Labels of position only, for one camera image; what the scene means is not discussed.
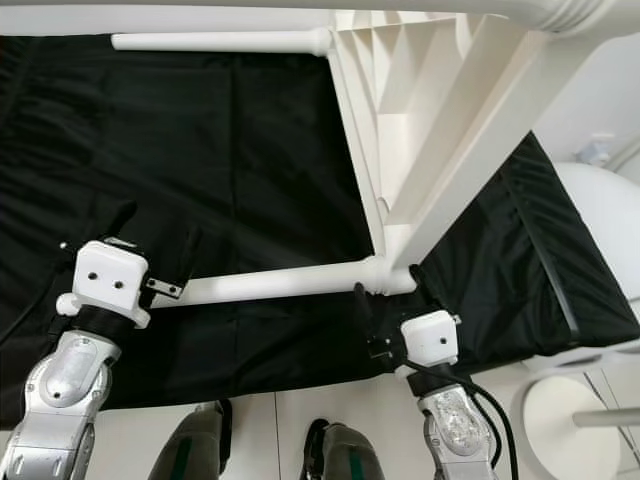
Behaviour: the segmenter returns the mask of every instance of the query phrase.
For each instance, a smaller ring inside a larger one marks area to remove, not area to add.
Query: white round base
[[[565,377],[535,383],[526,393],[522,413],[529,446],[538,462],[557,480],[608,480],[620,464],[620,436],[613,427],[579,428],[573,414],[606,410],[585,385]]]

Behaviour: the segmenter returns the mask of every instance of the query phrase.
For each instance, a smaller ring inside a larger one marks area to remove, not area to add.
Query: white floor
[[[585,383],[581,375],[574,376]],[[508,411],[528,383],[519,365],[475,377]],[[640,406],[640,366],[616,366],[589,373],[611,408]],[[269,393],[233,400],[232,454],[223,480],[298,480],[302,445],[315,418],[340,421],[364,433],[376,448],[386,478],[433,477],[433,460],[422,436],[423,417],[408,387],[392,375],[321,388]],[[162,445],[193,405],[110,411],[100,414],[88,480],[144,480]],[[627,430],[632,443],[640,429]],[[520,459],[522,480],[543,480]],[[640,465],[623,442],[617,480],[640,480]],[[510,479],[506,457],[498,467]]]

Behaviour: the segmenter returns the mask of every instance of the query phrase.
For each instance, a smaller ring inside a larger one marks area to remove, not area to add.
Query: black fabric
[[[329,66],[306,55],[115,52],[107,36],[2,38],[0,209],[0,331],[61,255],[118,230],[152,270],[154,258],[176,258],[162,262],[170,276],[184,271],[194,226],[196,277],[372,253]],[[421,272],[462,318],[463,370],[639,334],[533,137]],[[71,278],[70,269],[56,277],[0,351],[2,427],[19,420],[24,379],[65,326],[55,299]],[[380,339],[397,339],[402,320],[432,308],[418,293],[371,304]],[[360,307],[345,293],[154,310],[114,366],[106,407],[389,371],[370,360]]]
[[[532,134],[422,271],[434,295],[462,320],[458,370],[640,336],[629,303]]]

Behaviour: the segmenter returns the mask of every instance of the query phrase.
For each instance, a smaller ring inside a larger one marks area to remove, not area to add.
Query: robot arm
[[[424,436],[436,463],[436,480],[496,479],[486,420],[462,385],[443,380],[457,361],[454,318],[440,310],[404,322],[400,331],[407,358],[425,368],[402,365],[396,375],[407,379],[426,417]]]
[[[84,478],[110,365],[121,353],[118,336],[149,321],[139,306],[147,261],[119,245],[91,241],[78,252],[72,292],[56,304],[60,314],[76,317],[77,329],[65,332],[29,374],[26,413],[9,440],[0,478]]]

